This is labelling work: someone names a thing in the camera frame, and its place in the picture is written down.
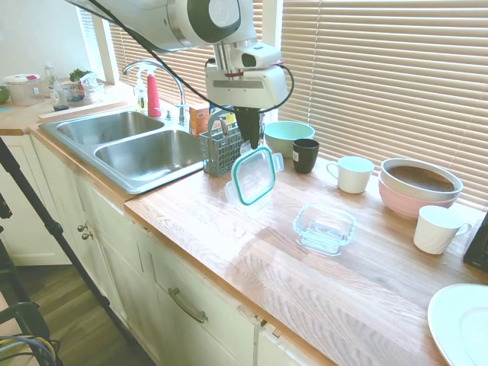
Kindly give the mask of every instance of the bottle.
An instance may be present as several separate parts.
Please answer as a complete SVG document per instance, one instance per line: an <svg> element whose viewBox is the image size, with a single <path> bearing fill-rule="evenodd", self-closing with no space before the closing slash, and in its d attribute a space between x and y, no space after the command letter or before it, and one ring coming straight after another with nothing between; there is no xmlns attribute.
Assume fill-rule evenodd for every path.
<svg viewBox="0 0 488 366"><path fill-rule="evenodd" d="M147 115L150 117L159 117L158 88L156 87L156 77L154 76L155 67L147 67Z"/></svg>
<svg viewBox="0 0 488 366"><path fill-rule="evenodd" d="M136 96L137 110L139 112L147 112L147 88L140 77L143 70L141 66L137 72L137 83L134 87L134 95Z"/></svg>
<svg viewBox="0 0 488 366"><path fill-rule="evenodd" d="M51 63L46 63L46 68L44 69L46 74L46 80L49 85L49 96L54 102L54 111L64 111L69 109L68 101L63 91L63 87L56 77L53 65Z"/></svg>

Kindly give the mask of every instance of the dish rack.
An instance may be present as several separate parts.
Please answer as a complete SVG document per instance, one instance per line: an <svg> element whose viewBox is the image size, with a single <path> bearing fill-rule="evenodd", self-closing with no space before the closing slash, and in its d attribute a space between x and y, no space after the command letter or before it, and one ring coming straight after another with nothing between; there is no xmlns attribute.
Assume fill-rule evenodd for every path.
<svg viewBox="0 0 488 366"><path fill-rule="evenodd" d="M214 177L221 177L230 172L234 162L241 155L241 145L244 142L237 122L212 130L214 122L227 111L218 110L211 114L208 120L208 131L201 133L201 151L204 157L204 171ZM264 136L264 124L260 123L260 145Z"/></svg>

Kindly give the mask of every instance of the kitchen sink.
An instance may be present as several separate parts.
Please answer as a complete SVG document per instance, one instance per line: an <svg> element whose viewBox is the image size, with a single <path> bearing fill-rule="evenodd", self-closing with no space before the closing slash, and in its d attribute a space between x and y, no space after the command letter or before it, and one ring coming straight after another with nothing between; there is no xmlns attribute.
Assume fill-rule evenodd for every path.
<svg viewBox="0 0 488 366"><path fill-rule="evenodd" d="M82 145L97 145L157 130L163 122L134 111L83 117L60 124L60 133Z"/></svg>
<svg viewBox="0 0 488 366"><path fill-rule="evenodd" d="M136 111L41 124L127 193L139 194L203 168L200 140L178 123Z"/></svg>
<svg viewBox="0 0 488 366"><path fill-rule="evenodd" d="M161 178L202 160L198 138L179 130L160 131L101 147L95 156L134 181Z"/></svg>

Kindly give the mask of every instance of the window blinds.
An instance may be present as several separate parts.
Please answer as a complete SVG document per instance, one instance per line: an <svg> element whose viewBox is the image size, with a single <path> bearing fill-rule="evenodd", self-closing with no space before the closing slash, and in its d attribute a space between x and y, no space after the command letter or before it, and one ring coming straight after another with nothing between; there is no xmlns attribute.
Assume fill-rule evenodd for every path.
<svg viewBox="0 0 488 366"><path fill-rule="evenodd" d="M86 10L76 7L78 20L82 28L82 36L85 41L86 53L90 62L90 69L101 80L105 80L104 67L101 63L100 50L98 48L97 35L93 27L92 14Z"/></svg>
<svg viewBox="0 0 488 366"><path fill-rule="evenodd" d="M262 2L263 0L254 0L253 2L254 26L258 33L258 38L261 38L262 34ZM110 24L110 29L117 67L120 72L120 80L130 85L135 85L137 80L136 71L133 70L129 75L123 75L121 70L128 63L138 59L152 59L152 57L120 27L115 24ZM211 57L214 57L213 47L205 47L181 50L169 55L163 55L161 59L168 63L191 86L206 95L204 64ZM156 71L156 79L160 98L172 103L179 103L178 89L172 77L158 70ZM185 93L188 104L199 104L203 102L198 96L186 88Z"/></svg>
<svg viewBox="0 0 488 366"><path fill-rule="evenodd" d="M450 169L488 202L488 2L284 0L297 80L281 119L316 128L321 154Z"/></svg>

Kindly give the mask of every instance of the wooden floor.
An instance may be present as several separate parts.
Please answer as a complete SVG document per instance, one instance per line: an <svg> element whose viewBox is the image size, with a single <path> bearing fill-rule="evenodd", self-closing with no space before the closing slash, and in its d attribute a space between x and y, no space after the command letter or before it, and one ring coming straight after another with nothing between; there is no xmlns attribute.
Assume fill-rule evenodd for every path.
<svg viewBox="0 0 488 366"><path fill-rule="evenodd" d="M65 366L154 366L138 344L127 345L72 266L19 270L52 339L61 341ZM8 282L0 281L0 291L8 303L16 302Z"/></svg>

